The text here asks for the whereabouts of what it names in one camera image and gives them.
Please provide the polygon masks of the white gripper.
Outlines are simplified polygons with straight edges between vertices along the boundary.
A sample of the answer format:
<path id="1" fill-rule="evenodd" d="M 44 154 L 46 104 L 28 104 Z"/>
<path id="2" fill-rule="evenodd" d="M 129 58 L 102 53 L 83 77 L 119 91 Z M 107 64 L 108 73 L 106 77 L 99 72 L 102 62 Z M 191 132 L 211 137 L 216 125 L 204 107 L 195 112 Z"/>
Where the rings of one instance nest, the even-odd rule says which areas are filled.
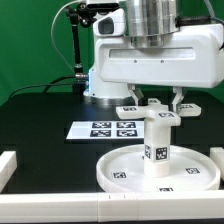
<path id="1" fill-rule="evenodd" d="M 185 26 L 168 34 L 161 47 L 135 48 L 125 37 L 95 44 L 95 66 L 106 82 L 128 83 L 135 102 L 144 97 L 135 84 L 176 86 L 172 109 L 183 100 L 182 87 L 213 88 L 224 80 L 224 28 L 220 24 Z"/>

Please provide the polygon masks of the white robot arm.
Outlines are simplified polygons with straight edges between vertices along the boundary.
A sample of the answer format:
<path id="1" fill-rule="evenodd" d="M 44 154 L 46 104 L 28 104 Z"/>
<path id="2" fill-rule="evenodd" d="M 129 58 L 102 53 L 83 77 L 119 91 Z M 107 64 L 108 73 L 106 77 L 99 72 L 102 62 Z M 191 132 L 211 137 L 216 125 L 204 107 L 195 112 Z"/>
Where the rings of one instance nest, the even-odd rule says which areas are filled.
<path id="1" fill-rule="evenodd" d="M 213 88 L 224 81 L 224 21 L 180 17 L 176 0 L 87 0 L 93 23 L 94 64 L 85 98 L 122 104 L 138 85 Z"/>

